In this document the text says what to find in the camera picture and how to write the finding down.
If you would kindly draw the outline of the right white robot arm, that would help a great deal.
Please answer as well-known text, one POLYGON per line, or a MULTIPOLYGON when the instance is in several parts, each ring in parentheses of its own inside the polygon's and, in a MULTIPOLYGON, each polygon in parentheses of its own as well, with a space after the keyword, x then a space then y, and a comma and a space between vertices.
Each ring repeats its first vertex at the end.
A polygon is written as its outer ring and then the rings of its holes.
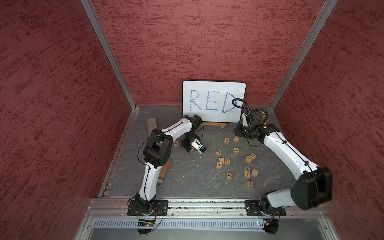
POLYGON ((283 207, 309 210, 333 198, 333 173, 327 167, 320 168, 310 161, 284 137, 273 124, 259 125, 251 130, 239 124, 234 129, 237 137, 257 139, 272 150, 288 167, 296 179, 291 189, 272 191, 261 196, 259 209, 271 216, 283 207))

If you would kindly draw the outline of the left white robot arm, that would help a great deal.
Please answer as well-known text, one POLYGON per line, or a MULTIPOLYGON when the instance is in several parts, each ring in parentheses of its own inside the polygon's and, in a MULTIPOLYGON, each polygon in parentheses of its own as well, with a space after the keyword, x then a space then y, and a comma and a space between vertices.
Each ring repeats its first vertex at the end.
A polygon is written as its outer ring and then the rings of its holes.
POLYGON ((163 166, 170 158, 174 141, 184 136, 182 147, 189 153, 191 149, 197 150, 199 154, 204 153, 207 148, 196 131, 203 124, 200 116, 184 115, 172 126, 159 130, 153 129, 147 141, 141 145, 143 149, 145 174, 142 186, 135 195, 135 201, 139 210, 145 215, 151 214, 155 208, 155 197, 157 194, 157 182, 163 166))

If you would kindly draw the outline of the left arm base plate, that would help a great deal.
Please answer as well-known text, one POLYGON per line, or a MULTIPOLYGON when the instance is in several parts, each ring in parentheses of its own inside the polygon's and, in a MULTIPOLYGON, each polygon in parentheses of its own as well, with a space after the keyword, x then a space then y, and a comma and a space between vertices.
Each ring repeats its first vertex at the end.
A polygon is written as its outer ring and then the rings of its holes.
POLYGON ((128 204, 128 216, 166 216, 168 200, 137 201, 131 200, 128 204))

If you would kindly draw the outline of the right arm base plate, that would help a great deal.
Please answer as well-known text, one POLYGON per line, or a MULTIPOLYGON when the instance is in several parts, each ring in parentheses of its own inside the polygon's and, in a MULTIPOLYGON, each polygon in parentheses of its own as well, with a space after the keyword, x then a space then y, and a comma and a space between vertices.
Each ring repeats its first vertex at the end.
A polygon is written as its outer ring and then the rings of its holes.
POLYGON ((285 217, 287 215, 284 207, 267 207, 266 209, 264 209, 260 204, 260 200, 246 200, 244 201, 244 203, 248 217, 272 218, 280 216, 285 217))

